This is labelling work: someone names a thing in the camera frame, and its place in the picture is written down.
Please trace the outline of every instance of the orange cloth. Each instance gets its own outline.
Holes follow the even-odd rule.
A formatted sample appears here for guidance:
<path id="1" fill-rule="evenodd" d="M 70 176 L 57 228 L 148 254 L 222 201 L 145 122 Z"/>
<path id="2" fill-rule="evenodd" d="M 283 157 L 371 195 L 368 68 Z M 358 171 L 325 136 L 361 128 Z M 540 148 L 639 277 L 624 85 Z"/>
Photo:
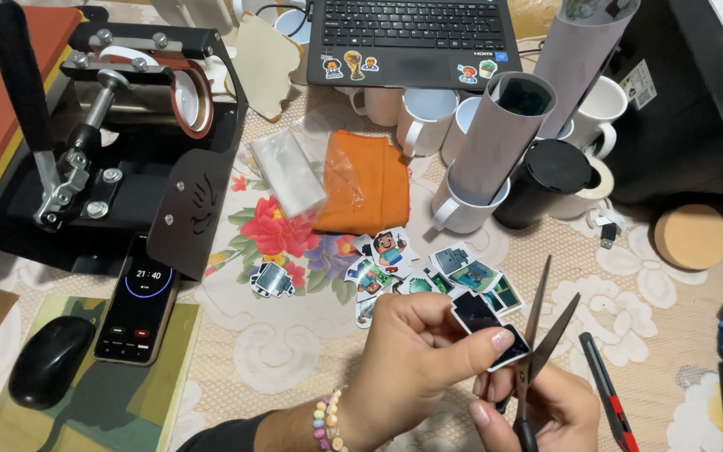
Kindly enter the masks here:
<path id="1" fill-rule="evenodd" d="M 375 236 L 409 220 L 406 159 L 387 138 L 337 130 L 326 152 L 328 201 L 314 229 Z"/>

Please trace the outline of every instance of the painted fingernail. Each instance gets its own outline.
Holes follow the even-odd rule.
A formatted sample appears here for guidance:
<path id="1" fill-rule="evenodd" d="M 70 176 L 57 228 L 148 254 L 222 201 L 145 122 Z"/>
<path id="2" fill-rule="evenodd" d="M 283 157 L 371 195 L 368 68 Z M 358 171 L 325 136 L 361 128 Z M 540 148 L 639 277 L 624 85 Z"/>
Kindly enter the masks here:
<path id="1" fill-rule="evenodd" d="M 511 331 L 502 328 L 492 336 L 492 346 L 496 347 L 498 353 L 504 353 L 515 342 L 515 336 Z"/>
<path id="2" fill-rule="evenodd" d="M 470 417 L 473 418 L 473 423 L 476 424 L 476 427 L 487 427 L 487 424 L 490 423 L 490 416 L 487 416 L 487 412 L 485 412 L 485 408 L 481 403 L 476 401 L 471 402 L 470 405 L 467 406 L 467 411 L 470 412 Z"/>
<path id="3" fill-rule="evenodd" d="M 473 382 L 473 395 L 480 396 L 481 395 L 481 380 L 482 380 L 481 374 L 477 375 L 476 381 Z"/>

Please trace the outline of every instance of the laptop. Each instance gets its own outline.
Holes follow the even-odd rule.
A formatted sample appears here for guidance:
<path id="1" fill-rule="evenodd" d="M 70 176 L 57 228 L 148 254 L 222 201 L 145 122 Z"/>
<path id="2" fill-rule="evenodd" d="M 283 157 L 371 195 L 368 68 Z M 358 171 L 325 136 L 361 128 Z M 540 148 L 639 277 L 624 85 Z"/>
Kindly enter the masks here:
<path id="1" fill-rule="evenodd" d="M 495 74 L 522 70 L 507 0 L 314 3 L 310 85 L 480 92 Z"/>

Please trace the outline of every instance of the heat press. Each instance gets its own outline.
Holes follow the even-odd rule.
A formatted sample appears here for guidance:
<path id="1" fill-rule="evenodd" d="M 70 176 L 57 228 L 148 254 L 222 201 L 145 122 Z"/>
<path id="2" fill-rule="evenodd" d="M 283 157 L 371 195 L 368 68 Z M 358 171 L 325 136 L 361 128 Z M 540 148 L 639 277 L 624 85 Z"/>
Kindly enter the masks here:
<path id="1" fill-rule="evenodd" d="M 0 250 L 116 275 L 149 231 L 150 257 L 200 280 L 247 110 L 219 33 L 83 22 L 68 45 L 45 95 L 23 10 L 0 0 L 0 71 L 24 135 L 0 182 Z M 235 102 L 214 102 L 225 72 Z M 106 146 L 103 129 L 118 134 Z"/>

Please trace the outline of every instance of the black tumbler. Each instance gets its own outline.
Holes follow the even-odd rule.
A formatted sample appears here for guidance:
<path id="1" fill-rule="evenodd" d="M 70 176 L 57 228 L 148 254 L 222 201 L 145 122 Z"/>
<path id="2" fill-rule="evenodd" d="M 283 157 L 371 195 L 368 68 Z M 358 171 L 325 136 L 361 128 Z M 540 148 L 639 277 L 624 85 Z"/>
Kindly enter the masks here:
<path id="1" fill-rule="evenodd" d="M 581 150 L 560 140 L 539 140 L 509 177 L 507 199 L 492 213 L 509 229 L 523 229 L 554 203 L 590 182 L 590 164 Z"/>

